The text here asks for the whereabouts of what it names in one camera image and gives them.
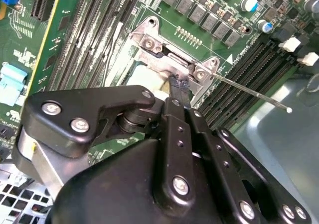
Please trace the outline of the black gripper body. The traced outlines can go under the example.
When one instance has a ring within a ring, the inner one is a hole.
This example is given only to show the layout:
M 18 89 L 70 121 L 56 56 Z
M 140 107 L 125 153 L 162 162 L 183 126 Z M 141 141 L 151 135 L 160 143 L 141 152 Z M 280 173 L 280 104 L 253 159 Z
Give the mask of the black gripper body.
M 191 142 L 148 139 L 77 174 L 52 224 L 181 224 L 198 199 Z

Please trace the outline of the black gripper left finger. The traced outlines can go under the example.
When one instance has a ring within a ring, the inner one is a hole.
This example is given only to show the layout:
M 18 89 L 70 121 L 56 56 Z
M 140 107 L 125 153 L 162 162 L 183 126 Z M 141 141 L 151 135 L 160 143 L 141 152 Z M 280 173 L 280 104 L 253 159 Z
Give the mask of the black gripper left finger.
M 12 151 L 14 165 L 42 182 L 55 203 L 77 174 L 140 141 L 180 138 L 192 144 L 186 107 L 178 93 L 181 80 L 169 77 L 165 100 L 140 85 L 29 96 Z

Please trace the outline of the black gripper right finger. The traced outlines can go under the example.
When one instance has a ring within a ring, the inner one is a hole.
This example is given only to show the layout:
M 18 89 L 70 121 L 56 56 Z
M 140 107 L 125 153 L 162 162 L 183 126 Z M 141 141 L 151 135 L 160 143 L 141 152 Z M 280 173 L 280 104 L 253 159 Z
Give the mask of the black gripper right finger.
M 195 158 L 198 199 L 183 224 L 310 224 L 302 204 L 228 130 L 210 130 L 179 83 Z

